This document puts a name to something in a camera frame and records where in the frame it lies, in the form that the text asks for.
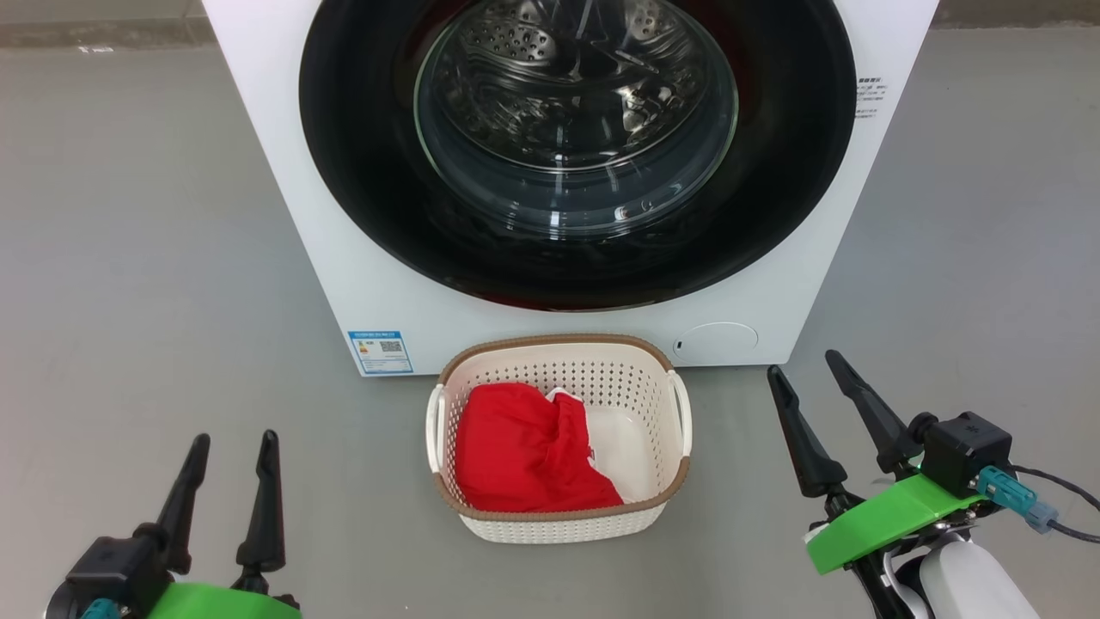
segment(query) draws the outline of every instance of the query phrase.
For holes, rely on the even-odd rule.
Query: white washing machine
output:
[[[936,0],[205,0],[363,376],[794,347]]]

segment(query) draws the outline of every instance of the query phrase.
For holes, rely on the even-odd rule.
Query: gray floor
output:
[[[903,417],[978,411],[1018,462],[1100,490],[1098,57],[1097,30],[930,36],[788,366],[854,489],[879,475],[828,347]],[[272,582],[310,617],[869,617],[805,556],[821,508],[759,369],[686,373],[695,463],[646,533],[483,543],[429,482],[431,380],[355,375],[217,51],[7,54],[0,84],[6,616],[37,616],[94,538],[154,518],[204,431],[193,575],[230,583],[273,428],[289,563]],[[977,538],[1044,616],[1096,614],[1097,548],[1008,515]]]

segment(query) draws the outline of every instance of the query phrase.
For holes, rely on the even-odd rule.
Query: red garment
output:
[[[454,476],[482,511],[550,512],[623,505],[615,486],[588,464],[584,405],[553,402],[529,385],[482,385],[459,420]]]

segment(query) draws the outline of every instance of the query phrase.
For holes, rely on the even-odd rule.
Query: laundry basket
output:
[[[584,401],[597,468],[624,505],[549,513],[480,511],[454,480],[454,442],[470,391],[522,383]],[[688,475],[691,406],[683,382],[653,345],[622,335],[558,335],[475,346],[443,369],[428,401],[425,439],[436,486],[479,538],[512,544],[588,542],[653,523]]]

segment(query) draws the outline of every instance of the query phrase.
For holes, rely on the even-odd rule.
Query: washing machine door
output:
[[[579,311],[774,247],[836,174],[855,81],[827,0],[323,0],[299,96],[374,242],[462,291]]]

